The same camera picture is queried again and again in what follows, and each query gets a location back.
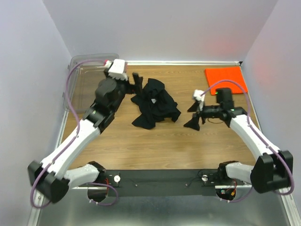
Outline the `black t-shirt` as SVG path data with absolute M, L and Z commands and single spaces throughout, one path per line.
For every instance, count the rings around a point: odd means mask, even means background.
M 178 103 L 169 95 L 165 84 L 159 80 L 149 78 L 140 95 L 131 98 L 141 112 L 132 125 L 143 129 L 153 129 L 157 122 L 166 118 L 176 122 L 181 115 Z

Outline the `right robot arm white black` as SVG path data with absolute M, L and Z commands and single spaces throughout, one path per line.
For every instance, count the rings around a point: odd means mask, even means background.
M 282 151 L 270 142 L 255 126 L 242 107 L 236 107 L 229 88 L 216 90 L 216 105 L 205 104 L 205 93 L 195 90 L 194 104 L 188 109 L 192 119 L 185 123 L 186 128 L 200 130 L 207 119 L 218 118 L 232 129 L 245 143 L 256 160 L 254 166 L 238 161 L 223 162 L 219 165 L 216 178 L 223 185 L 233 179 L 251 184 L 256 192 L 262 194 L 282 188 L 294 189 L 293 156 Z

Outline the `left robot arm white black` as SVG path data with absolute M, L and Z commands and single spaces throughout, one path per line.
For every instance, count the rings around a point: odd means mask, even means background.
M 95 90 L 95 100 L 75 130 L 41 162 L 32 161 L 28 166 L 33 190 L 43 194 L 50 203 L 62 200 L 68 190 L 83 184 L 101 185 L 106 170 L 97 162 L 90 162 L 73 170 L 69 166 L 96 137 L 111 124 L 121 102 L 127 94 L 141 94 L 143 78 L 132 74 L 134 83 L 107 75 Z

